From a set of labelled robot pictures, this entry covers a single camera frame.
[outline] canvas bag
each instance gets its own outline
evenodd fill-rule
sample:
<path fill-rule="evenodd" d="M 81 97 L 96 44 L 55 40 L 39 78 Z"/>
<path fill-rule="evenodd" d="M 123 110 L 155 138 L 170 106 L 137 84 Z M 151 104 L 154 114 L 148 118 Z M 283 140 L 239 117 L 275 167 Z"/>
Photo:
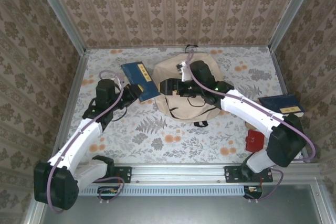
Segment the canvas bag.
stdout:
<path fill-rule="evenodd" d="M 156 86 L 159 86 L 161 81 L 169 78 L 181 79 L 181 75 L 176 67 L 177 64 L 187 60 L 188 54 L 180 54 L 169 60 L 165 60 L 157 64 L 154 68 L 152 79 Z M 210 68 L 212 75 L 216 81 L 222 81 L 223 75 L 217 62 L 211 55 L 206 53 L 195 53 L 191 63 L 202 60 Z M 187 97 L 179 95 L 163 95 L 155 98 L 156 105 L 159 110 L 170 118 L 180 122 L 193 122 L 195 126 L 205 127 L 206 121 L 216 117 L 220 113 L 220 109 L 213 105 L 204 104 L 201 96 L 189 98 L 191 106 Z M 204 126 L 199 125 L 198 122 L 203 122 Z"/>

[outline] red object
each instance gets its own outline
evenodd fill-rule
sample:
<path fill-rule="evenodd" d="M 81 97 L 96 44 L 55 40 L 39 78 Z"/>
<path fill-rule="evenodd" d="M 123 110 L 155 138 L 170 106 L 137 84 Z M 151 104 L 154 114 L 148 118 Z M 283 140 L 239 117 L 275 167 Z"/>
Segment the red object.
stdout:
<path fill-rule="evenodd" d="M 245 149 L 249 152 L 259 152 L 264 148 L 264 139 L 265 136 L 261 132 L 248 130 Z"/>

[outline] blue book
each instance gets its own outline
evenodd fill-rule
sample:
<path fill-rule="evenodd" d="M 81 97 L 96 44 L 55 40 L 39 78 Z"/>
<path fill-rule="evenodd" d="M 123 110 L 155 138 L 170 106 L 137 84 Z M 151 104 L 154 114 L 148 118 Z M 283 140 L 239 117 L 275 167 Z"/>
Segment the blue book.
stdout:
<path fill-rule="evenodd" d="M 261 97 L 258 99 L 262 106 L 277 113 L 282 113 L 284 115 L 294 113 L 299 118 L 304 114 L 303 107 L 293 94 Z"/>
<path fill-rule="evenodd" d="M 121 68 L 131 84 L 139 85 L 142 91 L 139 97 L 140 102 L 160 95 L 155 83 L 141 61 L 123 64 Z"/>

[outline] floral tablecloth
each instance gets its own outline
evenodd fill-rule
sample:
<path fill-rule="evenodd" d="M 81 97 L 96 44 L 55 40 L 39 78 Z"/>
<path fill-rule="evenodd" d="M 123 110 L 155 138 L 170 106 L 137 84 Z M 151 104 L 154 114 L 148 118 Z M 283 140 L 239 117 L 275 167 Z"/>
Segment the floral tablecloth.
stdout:
<path fill-rule="evenodd" d="M 250 99 L 281 94 L 267 47 L 200 47 L 196 51 L 211 54 L 223 72 L 223 80 Z M 183 52 L 184 48 L 92 50 L 69 137 L 96 96 L 101 70 L 124 76 L 121 64 L 142 61 L 151 74 L 157 63 Z M 122 113 L 116 111 L 114 118 Z M 247 128 L 242 119 L 222 111 L 208 123 L 208 127 L 196 128 L 192 123 L 177 122 L 162 114 L 154 99 L 136 101 L 123 119 L 108 125 L 82 161 L 104 155 L 114 158 L 116 163 L 240 163 L 250 154 L 245 150 Z"/>

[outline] wall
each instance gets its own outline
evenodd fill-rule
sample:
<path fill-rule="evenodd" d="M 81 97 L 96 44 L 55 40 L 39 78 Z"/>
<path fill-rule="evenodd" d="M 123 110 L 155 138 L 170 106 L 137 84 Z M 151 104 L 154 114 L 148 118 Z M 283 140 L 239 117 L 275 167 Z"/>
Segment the wall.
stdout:
<path fill-rule="evenodd" d="M 0 223 L 20 223 L 78 64 L 47 0 L 0 0 Z"/>
<path fill-rule="evenodd" d="M 304 0 L 276 55 L 289 92 L 306 110 L 302 125 L 335 203 L 336 0 Z"/>
<path fill-rule="evenodd" d="M 61 0 L 88 48 L 267 45 L 290 0 Z"/>

